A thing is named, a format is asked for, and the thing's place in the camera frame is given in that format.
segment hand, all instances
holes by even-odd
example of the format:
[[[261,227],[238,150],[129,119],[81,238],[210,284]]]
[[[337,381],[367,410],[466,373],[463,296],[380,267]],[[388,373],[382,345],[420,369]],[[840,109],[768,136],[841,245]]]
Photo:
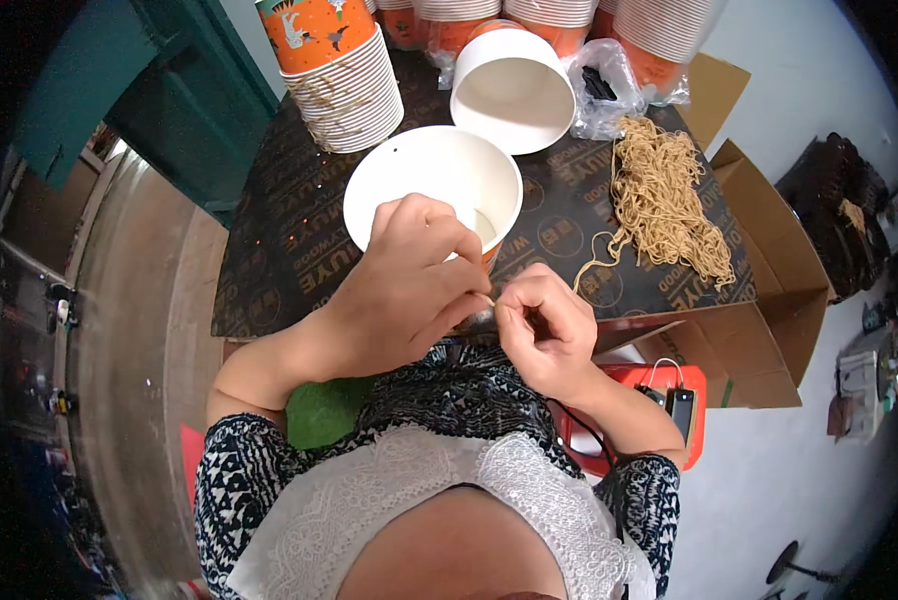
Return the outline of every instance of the hand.
[[[458,257],[446,261],[451,254]],[[329,302],[312,313],[328,344],[313,378],[355,378],[422,359],[488,293],[479,236],[448,204],[421,194],[381,204],[365,256]]]
[[[505,354],[539,394],[575,406],[601,376],[592,363],[592,306],[548,266],[535,263],[505,287],[496,301],[496,322]]]

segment bundle of string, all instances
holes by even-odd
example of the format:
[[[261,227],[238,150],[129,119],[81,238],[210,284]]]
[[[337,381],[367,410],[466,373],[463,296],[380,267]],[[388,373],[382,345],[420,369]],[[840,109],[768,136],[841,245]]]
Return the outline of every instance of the bundle of string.
[[[593,236],[592,260],[575,276],[573,290],[578,292],[578,282],[589,268],[619,264],[629,242],[635,247],[636,265],[645,253],[652,264],[678,262],[705,280],[713,278],[716,291],[734,282],[732,256],[722,232],[705,218],[695,193],[702,167],[692,139],[682,131],[660,129],[646,117],[623,117],[621,126],[625,137],[616,142],[615,156],[622,160],[622,168],[613,170],[610,185],[619,229]],[[612,235],[607,245],[611,263],[596,259],[601,235]]]

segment black table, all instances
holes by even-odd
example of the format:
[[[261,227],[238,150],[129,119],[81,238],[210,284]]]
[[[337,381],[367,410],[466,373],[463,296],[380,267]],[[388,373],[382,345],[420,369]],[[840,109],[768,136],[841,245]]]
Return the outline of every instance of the black table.
[[[398,132],[449,125],[449,92],[438,91],[438,72],[422,53],[391,53],[406,118]],[[669,131],[685,130],[671,107],[647,115]],[[608,193],[612,143],[565,135],[546,150],[517,156],[523,175],[523,209],[499,250],[492,272],[497,285],[533,262],[545,262],[567,282],[591,257],[593,234],[615,229]],[[322,306],[359,261],[361,252],[342,221],[350,175],[369,150],[329,154],[312,141],[287,94],[269,124],[245,183],[222,260],[212,332],[247,339],[287,328]],[[614,269],[586,273],[580,294],[597,319],[638,317],[684,308],[754,300],[738,225],[725,205],[705,158],[698,186],[708,218],[733,251],[737,283],[716,293],[686,267],[635,265],[631,245]],[[601,259],[606,260],[604,244]]]

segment patterned shirt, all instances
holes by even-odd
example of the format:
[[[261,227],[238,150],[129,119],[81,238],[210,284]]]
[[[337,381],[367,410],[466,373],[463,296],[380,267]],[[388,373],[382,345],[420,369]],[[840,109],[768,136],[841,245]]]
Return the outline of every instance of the patterned shirt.
[[[487,440],[523,431],[564,473],[583,478],[557,441],[545,398],[527,387],[498,346],[438,345],[422,361],[381,377],[355,431],[326,447],[297,449],[256,414],[227,416],[209,430],[196,473],[194,520],[202,573],[213,594],[239,597],[226,578],[295,476],[371,444],[389,426],[416,424]],[[595,486],[596,496],[645,552],[661,597],[669,584],[679,471],[669,459],[649,454],[617,464],[616,474],[620,497],[609,477]]]

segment teal door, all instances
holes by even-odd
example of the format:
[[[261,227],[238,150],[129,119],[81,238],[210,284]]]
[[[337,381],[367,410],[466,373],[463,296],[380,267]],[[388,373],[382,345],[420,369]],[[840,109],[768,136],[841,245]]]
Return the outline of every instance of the teal door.
[[[228,225],[277,107],[218,0],[90,0],[49,57],[16,144],[61,186],[105,120]]]

